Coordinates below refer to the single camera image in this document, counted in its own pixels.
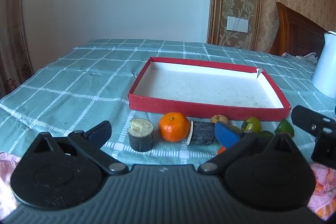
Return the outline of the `green round tomato fruit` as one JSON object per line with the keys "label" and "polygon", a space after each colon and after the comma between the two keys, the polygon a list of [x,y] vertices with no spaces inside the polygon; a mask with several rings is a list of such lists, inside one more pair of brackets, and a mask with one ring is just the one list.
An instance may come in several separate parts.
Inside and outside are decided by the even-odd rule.
{"label": "green round tomato fruit", "polygon": [[258,134],[261,132],[261,122],[256,117],[249,117],[242,123],[241,130],[253,131]]}

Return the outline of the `green lime wedge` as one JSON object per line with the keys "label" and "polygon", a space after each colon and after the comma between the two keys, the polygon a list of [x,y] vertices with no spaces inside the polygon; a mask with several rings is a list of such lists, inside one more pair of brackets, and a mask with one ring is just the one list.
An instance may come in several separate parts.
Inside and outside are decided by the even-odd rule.
{"label": "green lime wedge", "polygon": [[282,119],[275,129],[275,133],[285,132],[290,137],[294,137],[294,128],[286,119]]}
{"label": "green lime wedge", "polygon": [[261,138],[272,138],[274,136],[274,133],[267,131],[267,130],[262,130],[259,132],[259,137]]}

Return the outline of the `orange mandarin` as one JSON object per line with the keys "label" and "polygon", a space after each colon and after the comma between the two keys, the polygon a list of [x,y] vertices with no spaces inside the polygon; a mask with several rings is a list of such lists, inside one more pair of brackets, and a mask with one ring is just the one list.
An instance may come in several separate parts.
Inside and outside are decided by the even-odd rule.
{"label": "orange mandarin", "polygon": [[221,146],[218,151],[217,151],[217,155],[221,154],[222,152],[224,152],[226,150],[225,147]]}
{"label": "orange mandarin", "polygon": [[160,119],[158,129],[165,141],[176,143],[187,138],[190,121],[182,113],[170,112]]}

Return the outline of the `dark sugarcane piece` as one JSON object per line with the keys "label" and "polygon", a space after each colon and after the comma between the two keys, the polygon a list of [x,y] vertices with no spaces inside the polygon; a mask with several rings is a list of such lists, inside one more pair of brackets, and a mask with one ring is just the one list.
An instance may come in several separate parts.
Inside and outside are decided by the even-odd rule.
{"label": "dark sugarcane piece", "polygon": [[211,122],[190,122],[187,145],[211,145],[215,140],[215,124]]}
{"label": "dark sugarcane piece", "polygon": [[127,130],[129,144],[137,152],[150,151],[154,146],[154,126],[143,118],[133,118],[130,120],[130,127]]}

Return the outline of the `brown longan fruit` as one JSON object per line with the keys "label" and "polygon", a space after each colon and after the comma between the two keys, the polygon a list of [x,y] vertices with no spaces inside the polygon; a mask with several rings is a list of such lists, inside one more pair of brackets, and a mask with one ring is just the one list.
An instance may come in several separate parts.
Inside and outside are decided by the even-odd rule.
{"label": "brown longan fruit", "polygon": [[223,122],[225,124],[229,124],[229,120],[226,116],[222,115],[222,114],[217,114],[211,117],[210,119],[211,123],[217,123],[217,122]]}

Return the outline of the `pink floral towel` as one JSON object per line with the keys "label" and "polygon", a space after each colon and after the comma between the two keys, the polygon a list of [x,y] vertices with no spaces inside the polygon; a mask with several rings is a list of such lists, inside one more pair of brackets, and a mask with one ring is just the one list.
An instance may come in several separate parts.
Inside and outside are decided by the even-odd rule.
{"label": "pink floral towel", "polygon": [[[20,157],[1,152],[1,219],[14,211],[18,203],[10,187],[10,178]],[[321,164],[312,164],[316,186],[308,208],[323,220],[335,213],[335,170]]]}

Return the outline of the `green plaid bed sheet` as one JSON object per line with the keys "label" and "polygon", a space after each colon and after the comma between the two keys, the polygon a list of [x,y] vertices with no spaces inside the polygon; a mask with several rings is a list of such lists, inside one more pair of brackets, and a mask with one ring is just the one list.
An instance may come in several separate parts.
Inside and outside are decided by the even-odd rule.
{"label": "green plaid bed sheet", "polygon": [[1,151],[22,156],[40,132],[67,136],[104,120],[112,136],[103,150],[127,165],[193,164],[213,157],[218,143],[167,143],[159,135],[146,153],[131,149],[129,122],[145,118],[157,125],[160,115],[130,110],[128,91],[150,57],[174,57],[249,65],[264,69],[291,106],[302,105],[330,118],[335,100],[312,84],[315,67],[305,60],[212,44],[167,40],[97,39],[39,69],[33,77],[1,99]]}

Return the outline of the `white electric kettle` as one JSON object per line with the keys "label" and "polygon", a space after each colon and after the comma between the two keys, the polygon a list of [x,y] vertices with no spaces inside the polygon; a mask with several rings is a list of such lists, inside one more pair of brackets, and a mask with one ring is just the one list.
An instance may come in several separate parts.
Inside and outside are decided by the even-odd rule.
{"label": "white electric kettle", "polygon": [[313,86],[329,98],[336,95],[336,36],[335,31],[324,33],[325,44],[318,59]]}

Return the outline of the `red shallow cardboard box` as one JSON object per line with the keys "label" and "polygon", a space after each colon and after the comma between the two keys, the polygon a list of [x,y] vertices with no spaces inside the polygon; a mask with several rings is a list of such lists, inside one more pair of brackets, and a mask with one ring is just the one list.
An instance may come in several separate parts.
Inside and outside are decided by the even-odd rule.
{"label": "red shallow cardboard box", "polygon": [[131,110],[188,117],[260,121],[286,118],[291,105],[264,69],[246,65],[150,57],[128,92]]}

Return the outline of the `crumpled cloth by headboard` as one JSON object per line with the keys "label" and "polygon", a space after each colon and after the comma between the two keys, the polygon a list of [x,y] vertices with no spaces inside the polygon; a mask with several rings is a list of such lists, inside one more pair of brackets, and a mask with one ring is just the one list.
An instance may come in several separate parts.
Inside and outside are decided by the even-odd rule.
{"label": "crumpled cloth by headboard", "polygon": [[296,60],[305,60],[309,63],[312,63],[312,64],[317,64],[318,63],[318,57],[316,56],[316,53],[315,52],[311,52],[311,53],[308,53],[307,55],[290,55],[289,53],[283,53],[281,55],[281,57],[285,57],[285,58],[291,58],[291,59],[296,59]]}

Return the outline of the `floral curtain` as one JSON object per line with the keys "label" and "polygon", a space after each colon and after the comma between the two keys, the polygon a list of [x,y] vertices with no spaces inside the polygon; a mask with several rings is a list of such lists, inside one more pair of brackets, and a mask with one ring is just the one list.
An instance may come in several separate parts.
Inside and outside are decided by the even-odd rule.
{"label": "floral curtain", "polygon": [[1,97],[33,75],[21,0],[1,0]]}

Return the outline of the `wooden headboard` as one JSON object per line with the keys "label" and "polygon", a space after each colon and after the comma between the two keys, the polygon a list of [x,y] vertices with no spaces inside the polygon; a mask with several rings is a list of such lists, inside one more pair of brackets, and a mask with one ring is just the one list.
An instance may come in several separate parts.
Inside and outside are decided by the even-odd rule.
{"label": "wooden headboard", "polygon": [[281,2],[276,3],[279,27],[270,53],[281,56],[305,56],[311,52],[320,57],[326,30]]}

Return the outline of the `white wall switch panel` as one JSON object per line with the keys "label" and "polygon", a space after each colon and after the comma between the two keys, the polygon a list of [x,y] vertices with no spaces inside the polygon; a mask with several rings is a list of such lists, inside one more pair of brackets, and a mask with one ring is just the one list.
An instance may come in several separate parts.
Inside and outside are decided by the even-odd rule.
{"label": "white wall switch panel", "polygon": [[233,16],[227,17],[227,31],[235,31],[235,32],[248,32],[249,21],[247,19],[236,18]]}

